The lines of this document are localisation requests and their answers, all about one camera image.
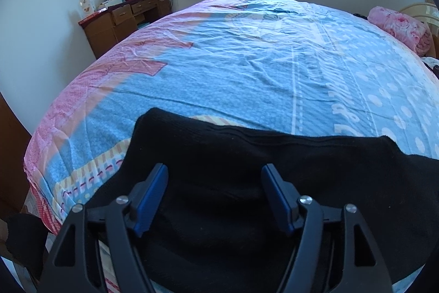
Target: pink pillow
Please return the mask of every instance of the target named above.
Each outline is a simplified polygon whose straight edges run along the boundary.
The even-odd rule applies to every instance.
[[[406,14],[383,7],[373,8],[367,20],[389,33],[419,56],[425,55],[432,46],[432,33],[428,25]]]

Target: blue clamp pad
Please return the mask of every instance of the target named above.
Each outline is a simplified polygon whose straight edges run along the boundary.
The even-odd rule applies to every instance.
[[[126,226],[137,237],[148,231],[168,185],[168,168],[157,163],[145,181],[137,183],[128,198],[131,201]]]
[[[287,236],[291,236],[296,229],[303,227],[297,203],[299,192],[293,184],[283,181],[273,164],[262,168],[261,181],[277,226]]]

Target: wrinkled sheet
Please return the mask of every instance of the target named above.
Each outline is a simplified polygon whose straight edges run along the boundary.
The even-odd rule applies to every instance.
[[[433,43],[429,26],[406,14],[383,7],[370,10],[367,20],[383,29],[419,56],[425,55]]]
[[[152,107],[301,136],[386,135],[439,158],[438,84],[414,52],[343,11],[207,0],[132,34],[69,84],[34,133],[25,171],[57,232],[117,171]]]

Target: metal bolt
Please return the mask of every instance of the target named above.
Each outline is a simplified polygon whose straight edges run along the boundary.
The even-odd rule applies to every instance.
[[[119,196],[119,197],[116,199],[116,202],[117,202],[119,205],[126,204],[128,201],[129,201],[129,199],[128,199],[128,196],[126,196],[126,195]]]
[[[354,204],[348,204],[348,205],[346,205],[346,211],[351,213],[351,214],[354,214],[354,213],[356,213],[357,208]]]
[[[313,198],[311,198],[308,195],[304,195],[301,196],[299,201],[303,204],[303,205],[311,205],[311,202],[313,202]]]
[[[77,214],[80,213],[83,209],[83,206],[81,204],[76,204],[72,207],[72,211]]]

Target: desk drawer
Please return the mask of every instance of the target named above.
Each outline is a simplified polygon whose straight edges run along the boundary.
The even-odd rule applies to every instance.
[[[102,31],[99,34],[88,37],[91,49],[96,59],[99,59],[108,50],[118,43],[113,28]]]
[[[113,18],[116,25],[121,24],[132,17],[133,13],[131,12],[131,6],[129,4],[113,11]]]
[[[128,19],[114,28],[114,34],[118,42],[137,31],[137,22],[134,18]]]
[[[135,3],[131,6],[133,9],[133,14],[137,15],[139,13],[143,13],[144,11],[147,11],[151,8],[154,8],[157,6],[157,0],[145,0],[142,2]]]
[[[92,22],[84,28],[84,31],[87,36],[93,36],[113,27],[114,21],[111,18],[111,15],[107,13],[96,20],[92,20]]]

